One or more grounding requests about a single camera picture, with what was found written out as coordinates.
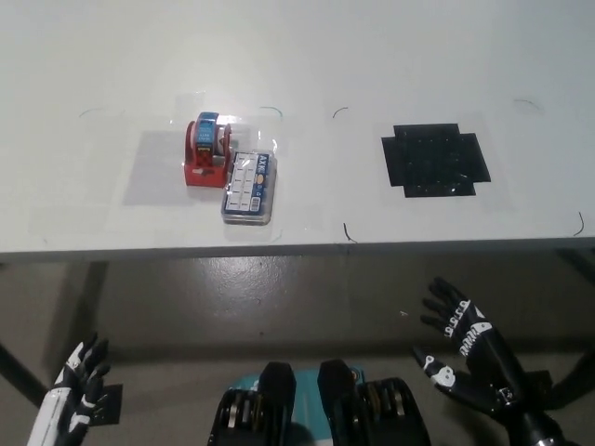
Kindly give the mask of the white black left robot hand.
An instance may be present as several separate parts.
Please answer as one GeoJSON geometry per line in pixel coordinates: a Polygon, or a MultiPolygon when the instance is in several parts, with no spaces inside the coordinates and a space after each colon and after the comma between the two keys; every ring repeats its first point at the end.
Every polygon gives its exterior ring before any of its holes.
{"type": "Polygon", "coordinates": [[[45,394],[28,446],[77,446],[83,443],[103,395],[109,342],[94,334],[80,342],[45,394]]]}

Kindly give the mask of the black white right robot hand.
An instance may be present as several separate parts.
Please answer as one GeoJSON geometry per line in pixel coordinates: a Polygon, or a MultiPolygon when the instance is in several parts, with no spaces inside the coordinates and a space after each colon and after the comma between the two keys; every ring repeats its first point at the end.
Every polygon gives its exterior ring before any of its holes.
{"type": "Polygon", "coordinates": [[[425,298],[423,305],[434,314],[420,319],[451,341],[467,366],[466,371],[456,371],[414,347],[414,358],[431,383],[452,400],[498,422],[533,408],[537,396],[528,375],[496,326],[452,283],[436,277],[429,290],[433,298],[425,298]]]}

